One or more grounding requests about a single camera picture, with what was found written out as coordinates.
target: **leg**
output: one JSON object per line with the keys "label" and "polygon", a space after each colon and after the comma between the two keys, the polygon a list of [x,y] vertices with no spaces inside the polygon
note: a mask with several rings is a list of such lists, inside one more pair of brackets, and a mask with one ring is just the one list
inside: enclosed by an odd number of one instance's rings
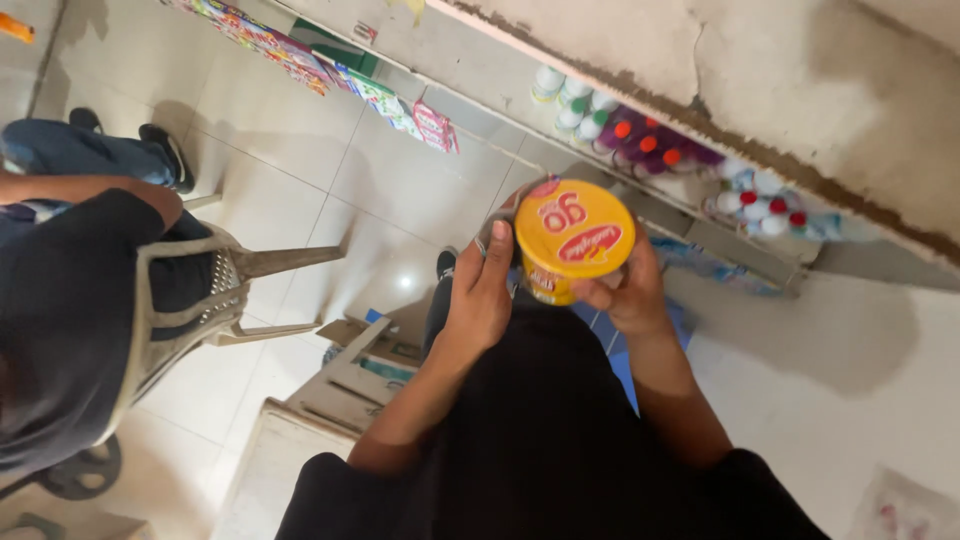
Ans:
{"label": "leg", "polygon": [[433,340],[446,326],[446,315],[450,311],[450,294],[453,290],[453,265],[457,262],[457,250],[447,247],[437,257],[437,289],[433,292],[433,302],[426,313],[426,328],[423,329],[421,351],[425,360],[433,347]]}
{"label": "leg", "polygon": [[27,174],[133,176],[173,186],[176,169],[155,142],[98,135],[51,120],[17,120],[0,135],[4,156]]}

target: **noodle cup label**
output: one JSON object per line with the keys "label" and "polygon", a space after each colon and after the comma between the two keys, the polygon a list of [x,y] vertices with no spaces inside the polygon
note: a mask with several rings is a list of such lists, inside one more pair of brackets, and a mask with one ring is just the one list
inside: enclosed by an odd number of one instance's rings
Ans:
{"label": "noodle cup label", "polygon": [[555,306],[576,302],[570,279],[596,279],[619,270],[633,250],[634,217],[602,187],[579,180],[547,182],[520,203],[516,241],[524,285]]}

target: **white shelf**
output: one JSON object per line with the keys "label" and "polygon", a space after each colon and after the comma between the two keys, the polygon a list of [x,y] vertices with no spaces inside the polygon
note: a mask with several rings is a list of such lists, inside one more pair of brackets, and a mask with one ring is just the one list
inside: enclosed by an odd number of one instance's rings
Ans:
{"label": "white shelf", "polygon": [[[414,73],[426,84],[462,97],[693,218],[736,234],[729,223],[700,212],[702,197],[684,196],[692,192],[689,182],[676,178],[661,178],[652,184],[638,182],[613,169],[592,151],[576,148],[567,137],[558,135],[553,129],[555,107],[535,102],[530,95],[530,85],[540,63],[513,47],[430,8],[423,12],[420,26],[414,29],[414,17],[402,3],[391,8],[383,0],[274,1],[384,61]],[[357,22],[364,22],[379,33],[372,46],[353,37]],[[811,263],[821,248],[819,243],[790,237],[770,241],[739,237],[794,269]]]}

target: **green bottle cap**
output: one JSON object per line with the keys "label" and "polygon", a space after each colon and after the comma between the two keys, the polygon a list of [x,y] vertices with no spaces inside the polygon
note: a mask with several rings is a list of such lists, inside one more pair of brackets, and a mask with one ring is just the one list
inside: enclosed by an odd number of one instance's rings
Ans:
{"label": "green bottle cap", "polygon": [[577,114],[587,110],[587,100],[582,97],[578,97],[577,99],[571,101],[570,110]]}

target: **person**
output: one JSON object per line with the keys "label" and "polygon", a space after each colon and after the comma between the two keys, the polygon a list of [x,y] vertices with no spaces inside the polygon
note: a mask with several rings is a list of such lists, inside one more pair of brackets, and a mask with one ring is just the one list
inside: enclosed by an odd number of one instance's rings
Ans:
{"label": "person", "polygon": [[511,301],[513,233],[497,221],[486,258],[472,243],[441,254],[425,362],[346,462],[303,465],[277,540],[826,538],[733,447],[637,233],[618,288],[572,286],[627,336],[639,415],[572,310]]}
{"label": "person", "polygon": [[[0,473],[32,472],[92,446],[120,392],[132,335],[137,248],[210,231],[175,192],[193,177],[157,126],[141,140],[71,122],[18,120],[0,135]],[[210,254],[153,261],[154,309],[209,295]],[[184,334],[196,321],[154,329]]]}

